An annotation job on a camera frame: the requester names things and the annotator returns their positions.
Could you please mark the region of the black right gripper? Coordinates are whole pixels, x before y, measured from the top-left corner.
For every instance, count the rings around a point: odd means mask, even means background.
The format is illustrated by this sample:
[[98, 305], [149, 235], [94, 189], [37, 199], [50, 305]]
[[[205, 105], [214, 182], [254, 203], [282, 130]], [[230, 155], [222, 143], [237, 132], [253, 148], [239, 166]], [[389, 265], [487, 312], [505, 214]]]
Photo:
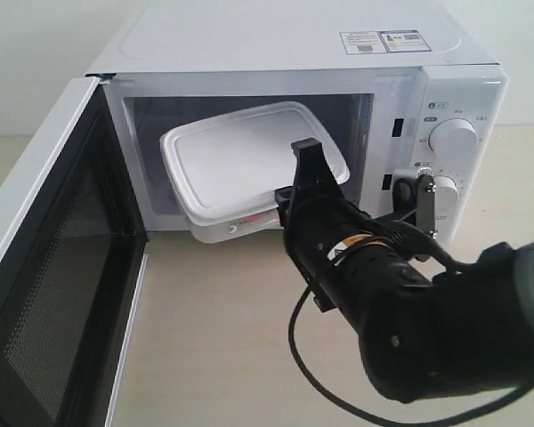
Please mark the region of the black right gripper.
[[418, 249], [404, 245], [393, 212], [373, 218], [344, 197], [320, 141], [296, 141], [291, 148], [296, 158], [293, 186], [274, 191], [283, 243], [319, 310], [329, 311], [353, 285], [338, 270], [341, 262], [376, 248], [407, 262]]

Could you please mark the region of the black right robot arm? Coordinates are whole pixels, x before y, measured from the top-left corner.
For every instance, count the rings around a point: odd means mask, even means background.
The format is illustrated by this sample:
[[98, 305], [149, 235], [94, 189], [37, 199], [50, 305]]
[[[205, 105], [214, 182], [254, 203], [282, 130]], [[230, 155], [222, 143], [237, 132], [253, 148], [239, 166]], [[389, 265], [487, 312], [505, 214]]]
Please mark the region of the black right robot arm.
[[322, 311], [358, 336], [373, 387], [402, 403], [534, 382], [534, 242], [459, 262], [436, 241], [434, 178], [399, 178], [392, 213], [348, 201], [314, 139], [275, 193], [284, 246]]

